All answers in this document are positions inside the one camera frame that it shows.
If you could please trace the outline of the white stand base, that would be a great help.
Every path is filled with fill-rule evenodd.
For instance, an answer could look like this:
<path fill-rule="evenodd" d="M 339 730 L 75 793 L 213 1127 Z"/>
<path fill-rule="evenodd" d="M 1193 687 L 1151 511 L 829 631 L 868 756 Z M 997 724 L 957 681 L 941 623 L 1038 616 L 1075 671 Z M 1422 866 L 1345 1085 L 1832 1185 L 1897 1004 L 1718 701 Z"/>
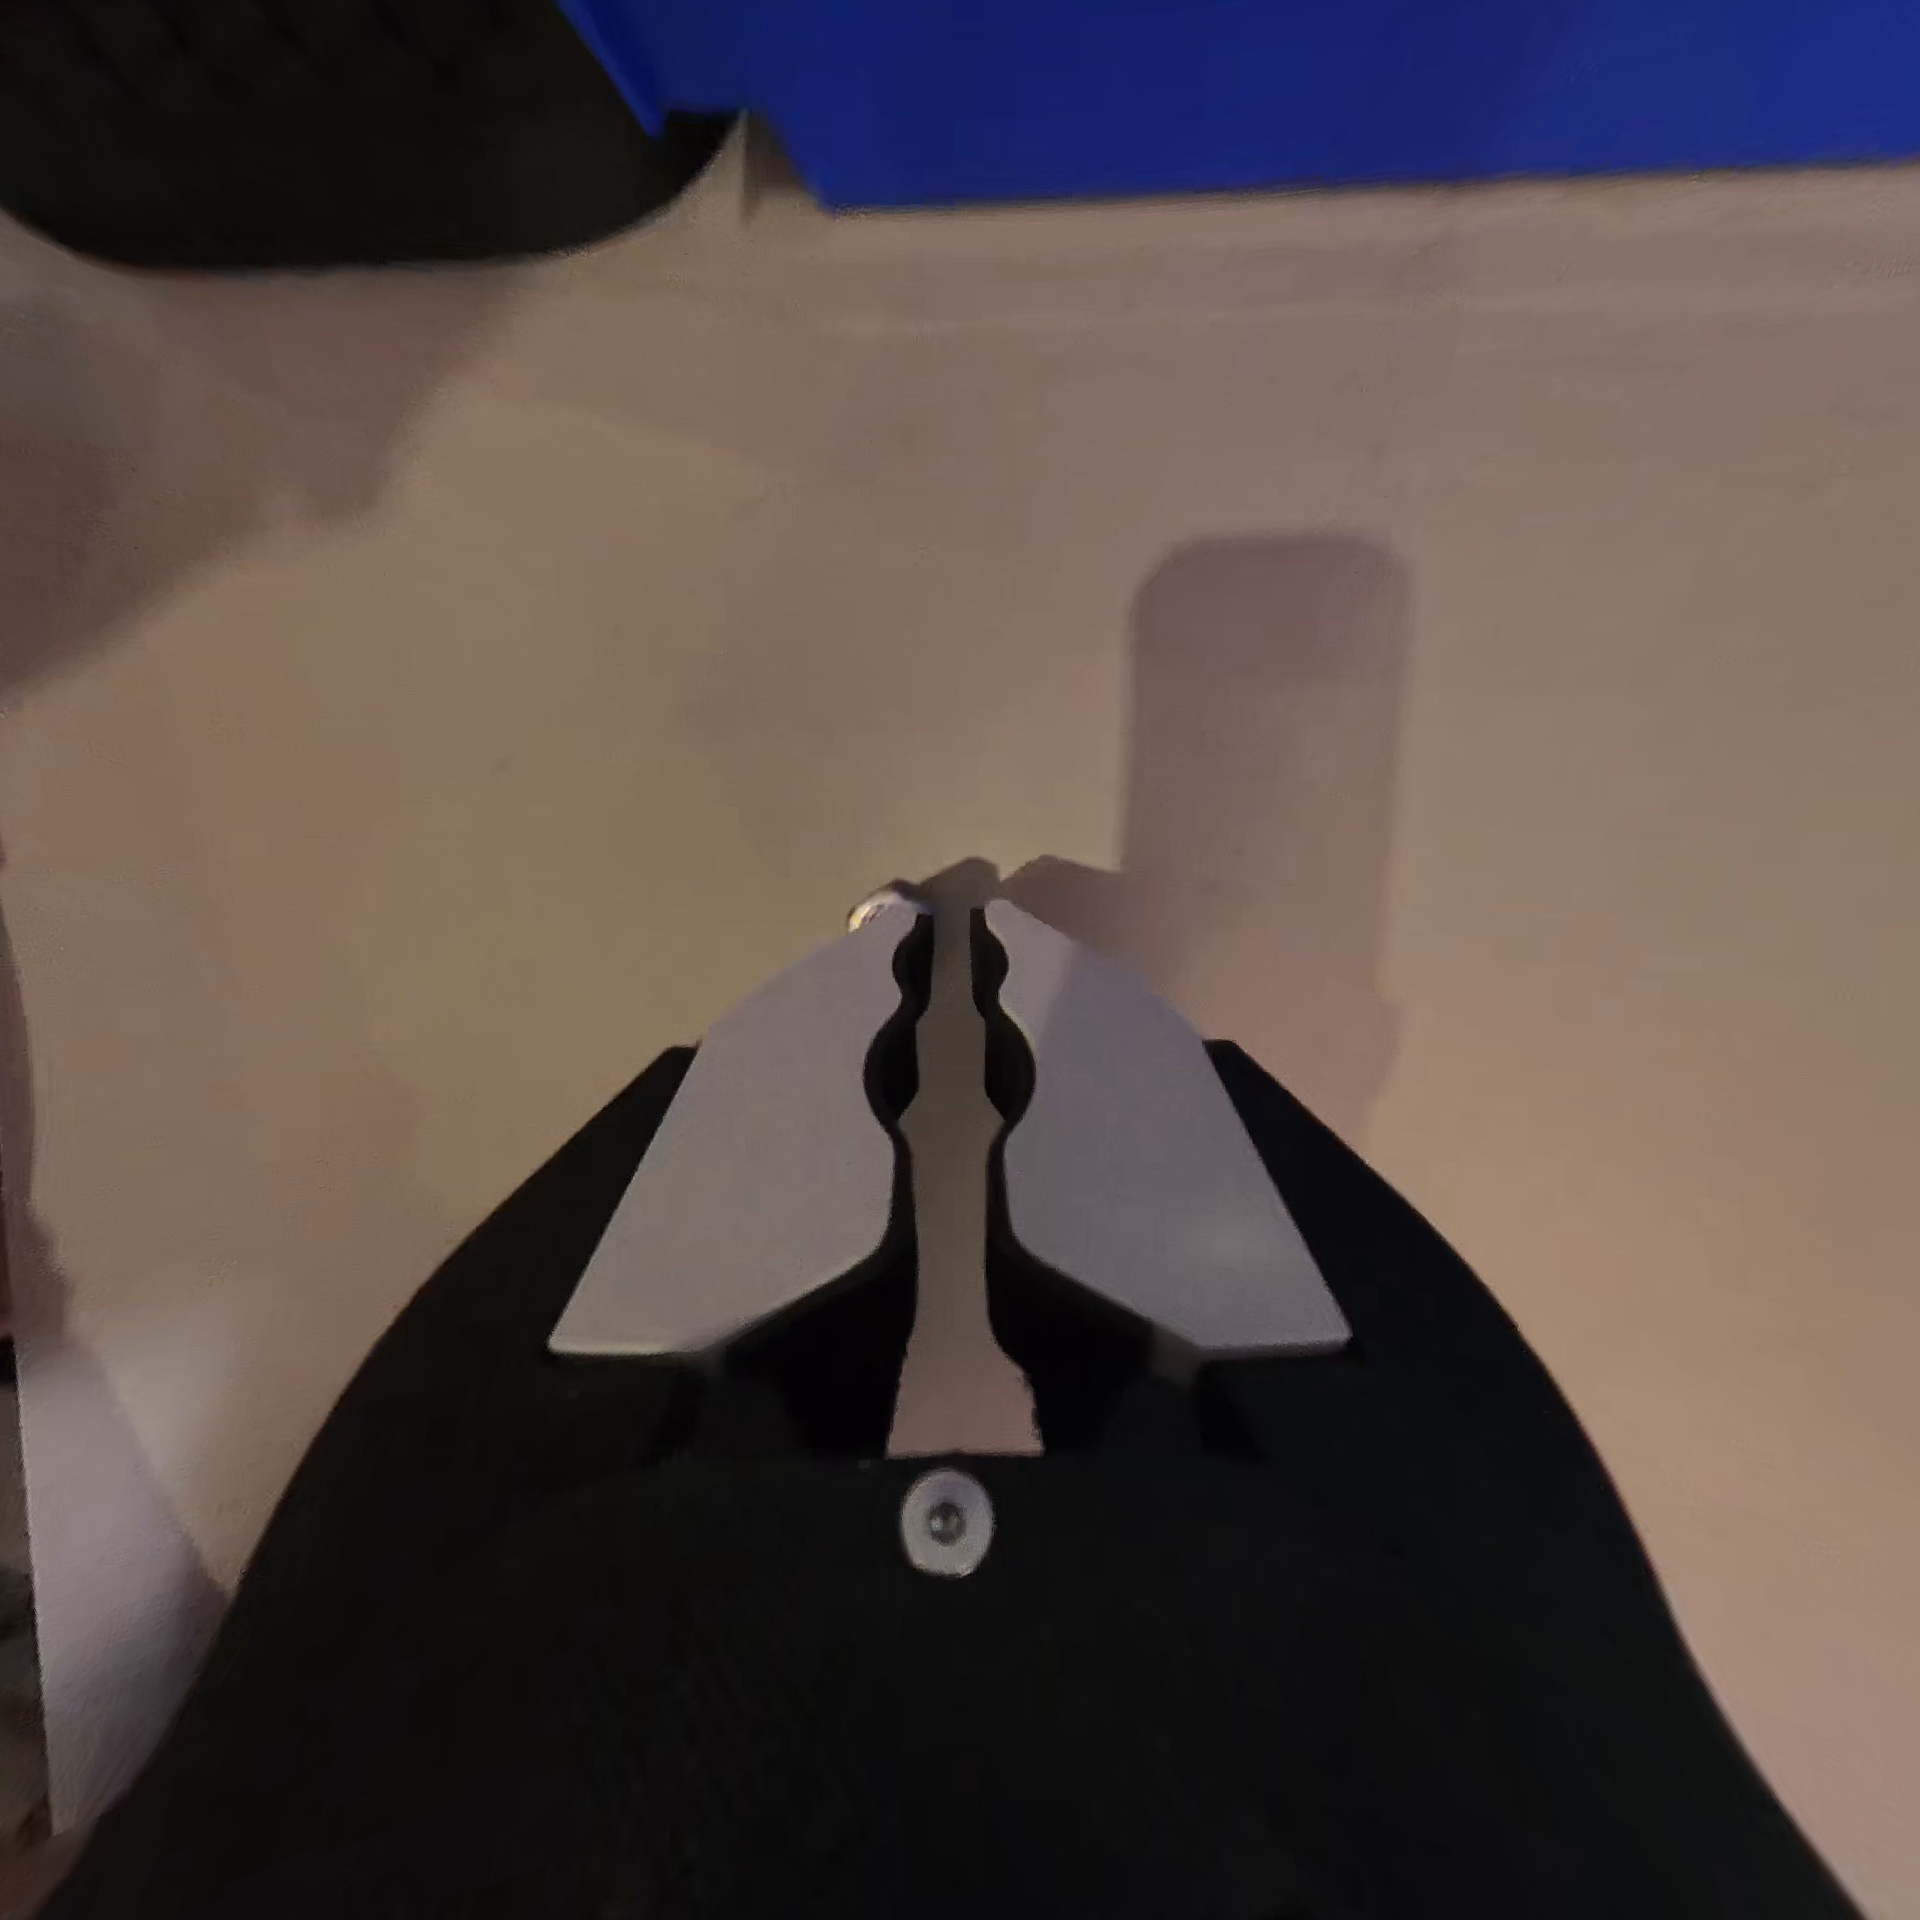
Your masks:
<path fill-rule="evenodd" d="M 153 1756 L 225 1597 L 56 1287 L 15 1284 L 14 1339 L 46 1801 L 73 1834 Z"/>

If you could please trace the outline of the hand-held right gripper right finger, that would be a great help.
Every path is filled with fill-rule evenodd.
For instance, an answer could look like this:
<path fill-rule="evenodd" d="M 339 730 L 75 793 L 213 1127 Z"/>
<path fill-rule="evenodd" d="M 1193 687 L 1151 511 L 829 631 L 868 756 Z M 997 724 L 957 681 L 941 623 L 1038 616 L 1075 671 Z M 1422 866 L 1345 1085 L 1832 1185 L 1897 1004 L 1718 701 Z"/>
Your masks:
<path fill-rule="evenodd" d="M 998 1115 L 987 1287 L 1021 1367 L 1325 1357 L 1352 1331 L 1193 1025 L 1123 960 L 997 898 L 972 970 Z"/>

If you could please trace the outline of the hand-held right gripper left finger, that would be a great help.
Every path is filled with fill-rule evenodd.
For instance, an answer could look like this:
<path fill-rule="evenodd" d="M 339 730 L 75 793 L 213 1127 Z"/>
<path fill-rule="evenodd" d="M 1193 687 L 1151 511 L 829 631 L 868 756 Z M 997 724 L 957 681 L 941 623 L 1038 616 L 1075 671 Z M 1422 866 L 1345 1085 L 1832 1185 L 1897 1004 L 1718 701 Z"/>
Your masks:
<path fill-rule="evenodd" d="M 807 954 L 707 1028 L 550 1354 L 718 1356 L 889 1249 L 912 1197 L 903 1119 L 935 945 L 920 905 Z"/>

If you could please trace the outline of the blue plastic bin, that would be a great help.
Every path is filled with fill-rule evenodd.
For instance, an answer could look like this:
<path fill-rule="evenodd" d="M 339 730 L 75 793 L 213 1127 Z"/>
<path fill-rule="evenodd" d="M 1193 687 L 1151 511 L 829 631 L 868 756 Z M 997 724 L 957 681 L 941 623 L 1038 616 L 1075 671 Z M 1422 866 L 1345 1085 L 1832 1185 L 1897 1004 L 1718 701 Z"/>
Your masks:
<path fill-rule="evenodd" d="M 832 208 L 1910 160 L 1915 3 L 565 3 Z"/>

